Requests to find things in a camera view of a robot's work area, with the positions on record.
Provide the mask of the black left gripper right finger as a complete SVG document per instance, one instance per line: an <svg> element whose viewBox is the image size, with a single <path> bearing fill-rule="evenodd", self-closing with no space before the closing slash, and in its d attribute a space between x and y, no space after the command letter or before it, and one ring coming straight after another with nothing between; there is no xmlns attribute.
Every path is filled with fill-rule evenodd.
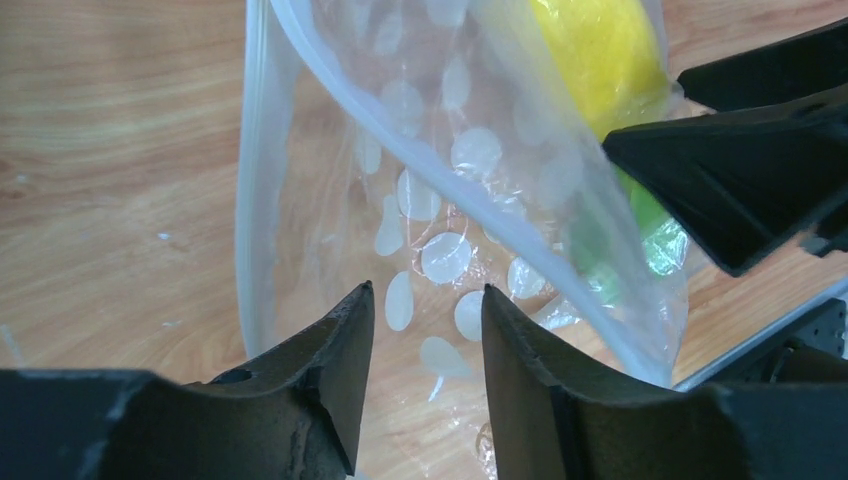
<svg viewBox="0 0 848 480"><path fill-rule="evenodd" d="M583 353L487 286L483 353L502 479L843 479L847 362L784 339L760 371L679 392Z"/></svg>

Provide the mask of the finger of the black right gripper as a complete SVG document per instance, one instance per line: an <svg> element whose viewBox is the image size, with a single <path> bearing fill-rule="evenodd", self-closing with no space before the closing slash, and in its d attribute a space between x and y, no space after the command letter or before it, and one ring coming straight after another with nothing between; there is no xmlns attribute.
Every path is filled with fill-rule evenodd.
<svg viewBox="0 0 848 480"><path fill-rule="evenodd" d="M614 131L602 147L733 277L799 234L815 256L847 249L845 86Z"/></svg>
<svg viewBox="0 0 848 480"><path fill-rule="evenodd" d="M847 83L847 20L688 68L677 83L687 99L720 112L840 87Z"/></svg>

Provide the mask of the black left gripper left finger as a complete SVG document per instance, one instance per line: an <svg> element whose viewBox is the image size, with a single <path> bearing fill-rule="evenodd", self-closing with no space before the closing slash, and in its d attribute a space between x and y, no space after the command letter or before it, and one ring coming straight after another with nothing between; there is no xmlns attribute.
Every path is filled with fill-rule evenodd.
<svg viewBox="0 0 848 480"><path fill-rule="evenodd" d="M5 479L344 479L356 470L374 292L208 383L5 369Z"/></svg>

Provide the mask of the yellow fake banana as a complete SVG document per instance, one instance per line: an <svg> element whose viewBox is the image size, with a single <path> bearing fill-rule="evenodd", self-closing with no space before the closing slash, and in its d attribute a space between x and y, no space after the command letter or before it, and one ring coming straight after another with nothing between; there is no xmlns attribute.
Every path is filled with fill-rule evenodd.
<svg viewBox="0 0 848 480"><path fill-rule="evenodd" d="M598 139L663 119L671 96L666 55L641 1L530 6L578 112Z"/></svg>

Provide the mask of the clear zip top bag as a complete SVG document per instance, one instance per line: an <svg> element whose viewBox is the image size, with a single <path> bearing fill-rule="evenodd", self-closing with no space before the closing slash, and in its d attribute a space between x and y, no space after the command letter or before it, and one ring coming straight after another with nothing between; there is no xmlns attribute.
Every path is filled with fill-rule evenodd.
<svg viewBox="0 0 848 480"><path fill-rule="evenodd" d="M486 285L669 386L688 315L650 274L608 306L569 259L578 196L615 192L532 1L250 1L236 281L255 357L374 290L357 479L493 479Z"/></svg>

